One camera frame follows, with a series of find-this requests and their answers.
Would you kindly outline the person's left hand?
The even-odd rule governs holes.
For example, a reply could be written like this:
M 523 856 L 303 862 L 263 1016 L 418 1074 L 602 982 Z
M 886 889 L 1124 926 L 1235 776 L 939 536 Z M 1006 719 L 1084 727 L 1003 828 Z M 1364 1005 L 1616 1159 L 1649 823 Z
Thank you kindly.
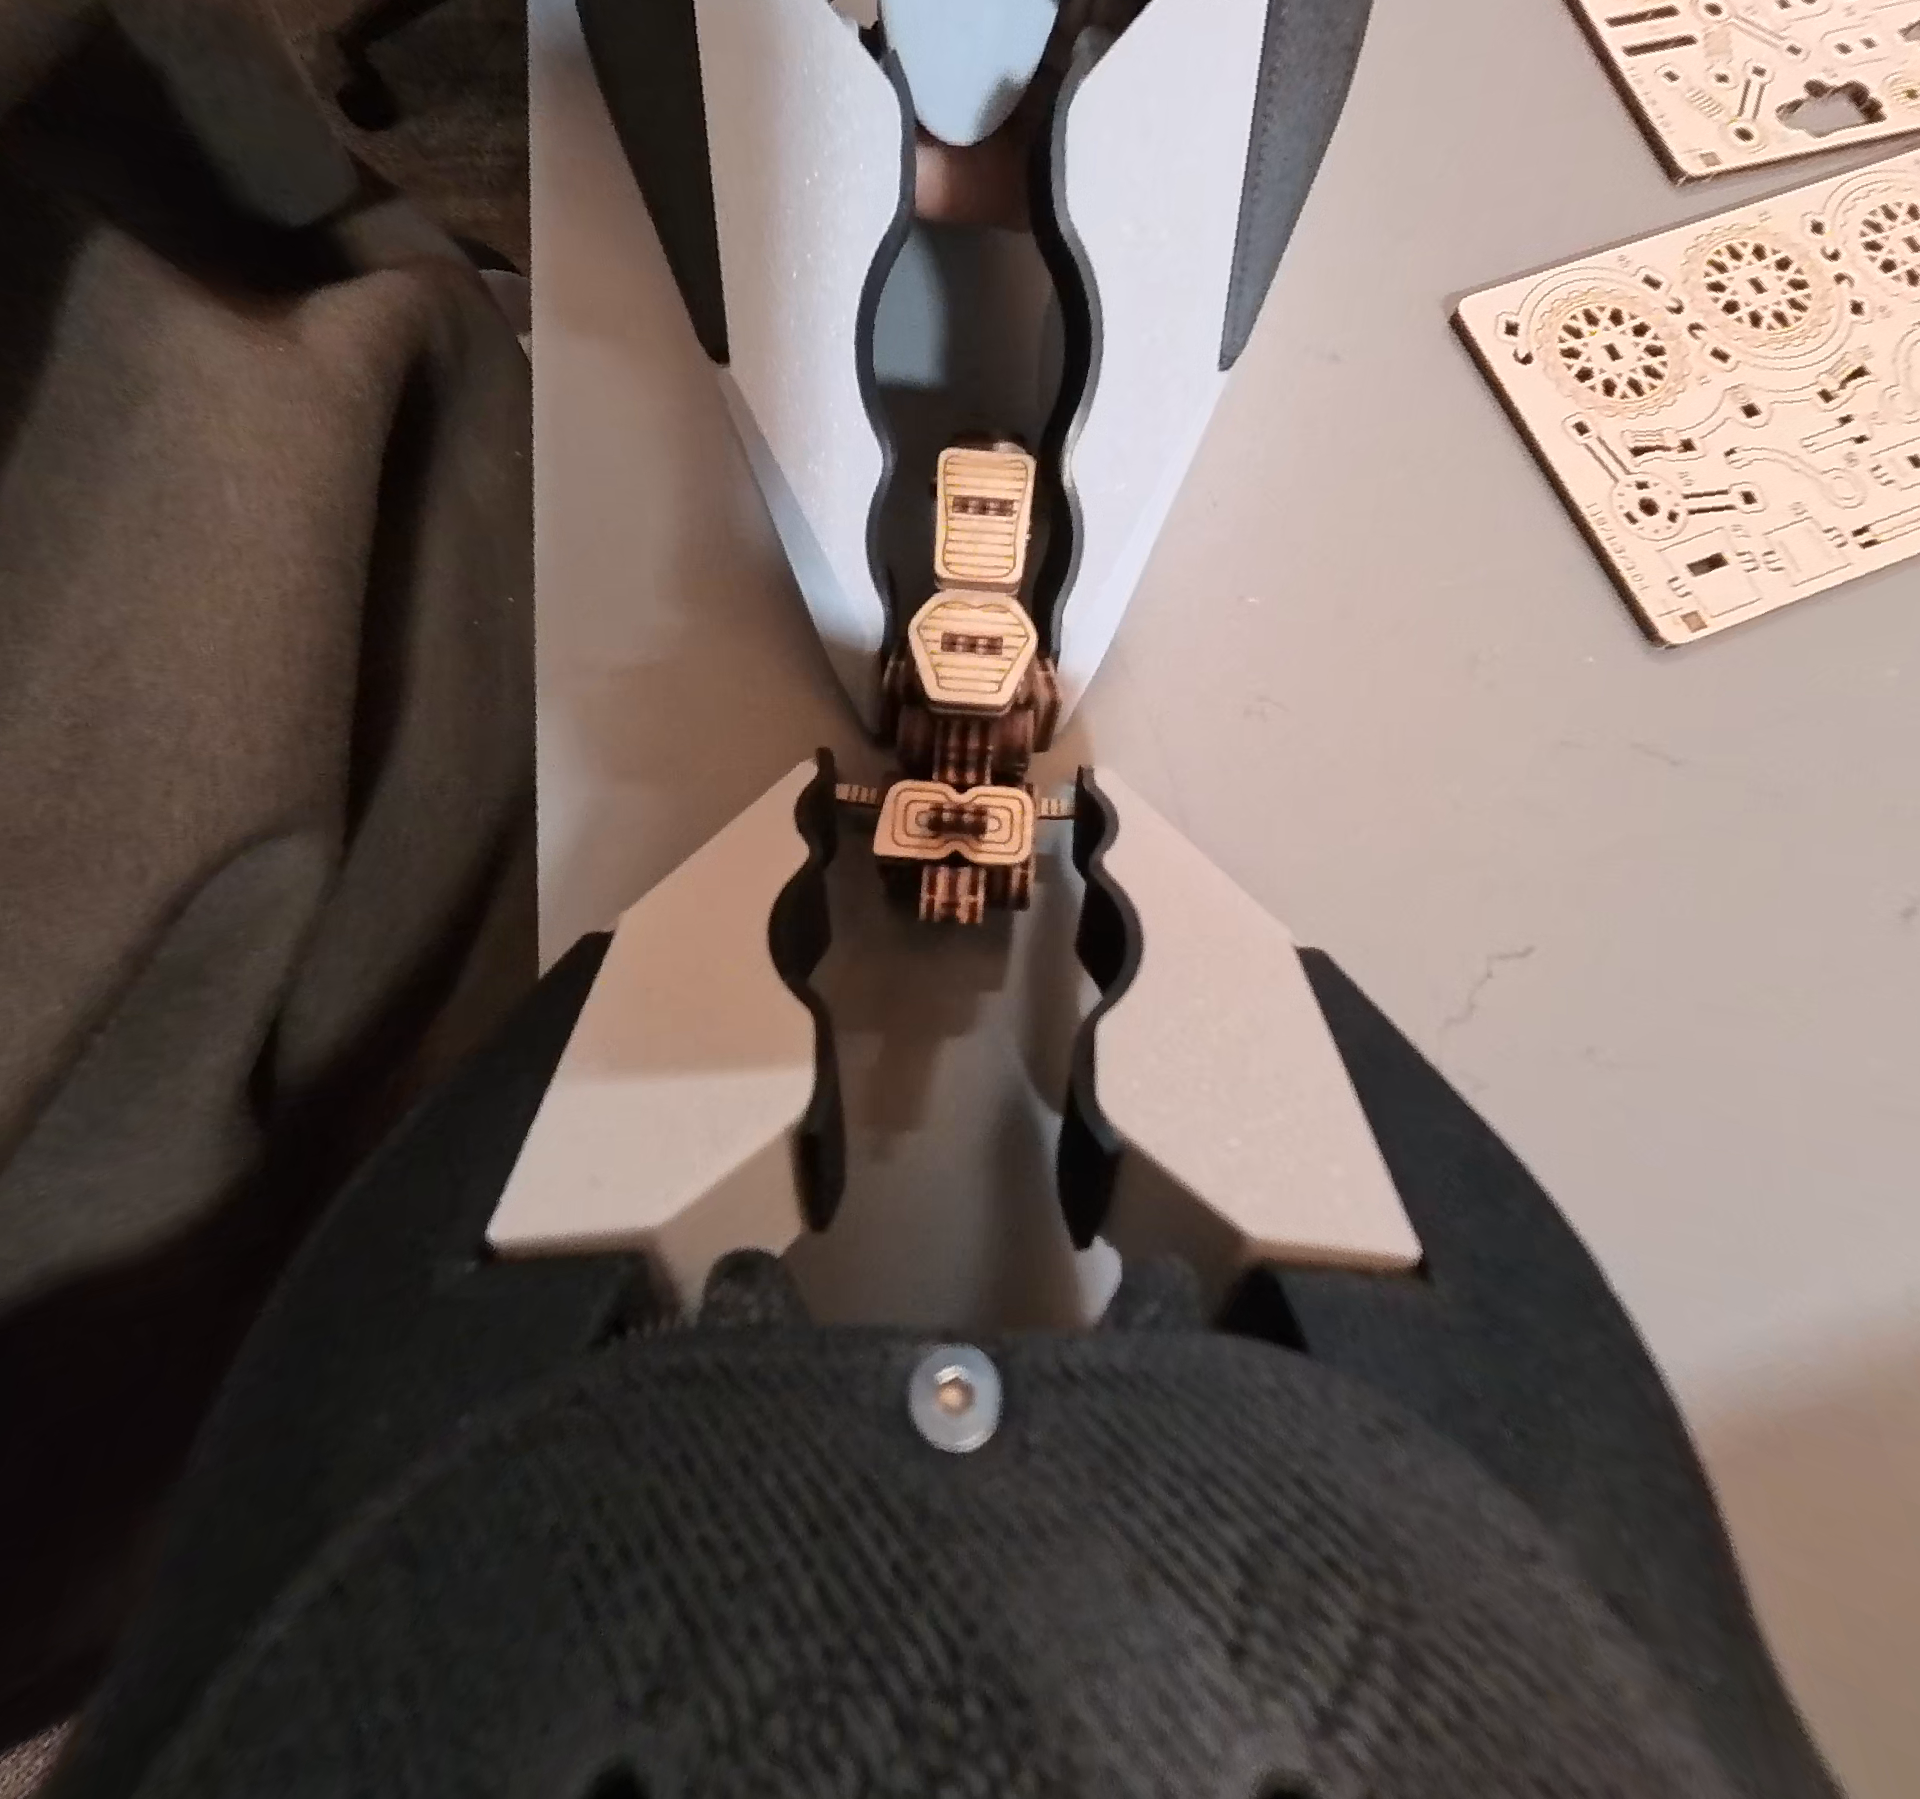
M 953 146 L 916 131 L 916 216 L 939 227 L 1032 231 L 1032 148 L 1026 134 L 993 131 Z

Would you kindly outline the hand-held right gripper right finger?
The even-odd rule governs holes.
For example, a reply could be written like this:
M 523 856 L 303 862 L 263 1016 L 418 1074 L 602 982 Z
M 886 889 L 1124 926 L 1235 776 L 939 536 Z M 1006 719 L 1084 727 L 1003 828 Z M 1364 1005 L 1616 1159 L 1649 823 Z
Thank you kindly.
M 1115 771 L 1075 777 L 1075 956 L 1059 1199 L 1071 1241 L 1251 1268 L 1407 1273 L 1422 1243 L 1285 922 Z

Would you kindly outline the wooden puzzle model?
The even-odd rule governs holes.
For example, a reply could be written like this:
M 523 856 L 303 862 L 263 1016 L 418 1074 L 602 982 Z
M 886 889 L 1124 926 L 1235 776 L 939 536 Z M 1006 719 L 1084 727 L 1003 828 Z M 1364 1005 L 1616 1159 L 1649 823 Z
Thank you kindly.
M 1036 461 L 1011 439 L 953 440 L 933 468 L 933 591 L 880 679 L 893 770 L 872 813 L 883 885 L 919 922 L 977 923 L 1032 898 L 1035 753 L 1051 746 L 1060 677 L 1020 591 Z

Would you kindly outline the person's olive clothing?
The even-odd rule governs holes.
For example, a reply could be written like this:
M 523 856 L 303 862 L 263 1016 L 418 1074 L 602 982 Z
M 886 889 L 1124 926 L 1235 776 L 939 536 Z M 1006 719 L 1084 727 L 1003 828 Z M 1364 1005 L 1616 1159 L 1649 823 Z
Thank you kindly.
M 263 0 L 2 0 L 2 1625 L 529 964 L 529 369 Z

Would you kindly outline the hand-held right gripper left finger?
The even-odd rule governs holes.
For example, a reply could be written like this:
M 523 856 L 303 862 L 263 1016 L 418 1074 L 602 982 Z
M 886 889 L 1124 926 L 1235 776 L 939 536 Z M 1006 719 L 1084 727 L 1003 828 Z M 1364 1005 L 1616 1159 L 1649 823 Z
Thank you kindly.
M 811 973 L 829 944 L 829 752 L 792 767 L 614 923 L 485 1243 L 634 1253 L 696 1301 L 726 1253 L 832 1220 L 844 1119 Z

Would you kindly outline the grey desk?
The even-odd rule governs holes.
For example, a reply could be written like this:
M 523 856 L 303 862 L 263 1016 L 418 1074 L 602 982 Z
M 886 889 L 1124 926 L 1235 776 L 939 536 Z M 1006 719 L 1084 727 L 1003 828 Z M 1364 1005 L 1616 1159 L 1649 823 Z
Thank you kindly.
M 543 956 L 853 749 L 571 0 L 529 0 Z M 1849 1795 L 1917 1793 L 1917 562 L 1650 646 L 1452 301 L 1801 173 L 1673 184 L 1564 0 L 1376 0 L 1285 264 L 1071 722 L 1549 1189 L 1661 1359 Z M 877 1079 L 919 926 L 834 867 L 866 1310 L 1039 1316 L 1044 898 L 945 1155 Z

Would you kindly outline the wooden puzzle sheet notched corner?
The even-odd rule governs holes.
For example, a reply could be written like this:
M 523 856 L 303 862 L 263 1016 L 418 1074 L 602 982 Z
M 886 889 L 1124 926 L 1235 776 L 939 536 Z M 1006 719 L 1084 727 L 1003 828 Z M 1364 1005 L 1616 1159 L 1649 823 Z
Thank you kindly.
M 1677 646 L 1917 553 L 1917 152 L 1452 312 L 1641 633 Z

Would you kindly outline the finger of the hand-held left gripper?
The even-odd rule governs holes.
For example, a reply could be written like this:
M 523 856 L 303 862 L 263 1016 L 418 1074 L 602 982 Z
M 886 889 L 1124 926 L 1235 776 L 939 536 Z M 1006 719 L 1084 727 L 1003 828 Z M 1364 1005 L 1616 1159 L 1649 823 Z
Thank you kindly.
M 1047 439 L 1068 562 L 1036 604 L 1060 719 L 1115 642 L 1223 395 L 1269 0 L 1147 0 L 1075 40 L 1048 122 L 1068 360 Z
M 722 389 L 850 706 L 880 725 L 893 431 L 872 325 L 913 215 L 910 91 L 829 0 L 690 0 L 726 312 Z

